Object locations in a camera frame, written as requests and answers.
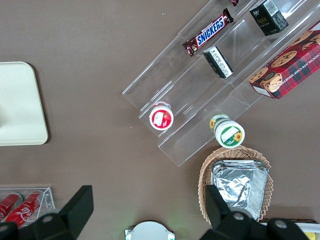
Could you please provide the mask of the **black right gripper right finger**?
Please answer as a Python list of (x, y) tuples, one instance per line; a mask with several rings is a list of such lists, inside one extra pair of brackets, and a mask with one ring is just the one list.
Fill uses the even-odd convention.
[(240, 211), (231, 211), (214, 185), (205, 189), (206, 211), (211, 223), (202, 240), (305, 240), (305, 233), (292, 221), (271, 218), (262, 225)]

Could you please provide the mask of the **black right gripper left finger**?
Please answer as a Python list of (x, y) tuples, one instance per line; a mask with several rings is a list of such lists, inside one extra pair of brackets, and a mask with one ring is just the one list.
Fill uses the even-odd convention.
[(18, 228), (14, 222), (0, 224), (2, 240), (76, 240), (94, 211), (93, 187), (83, 185), (58, 213), (48, 213)]

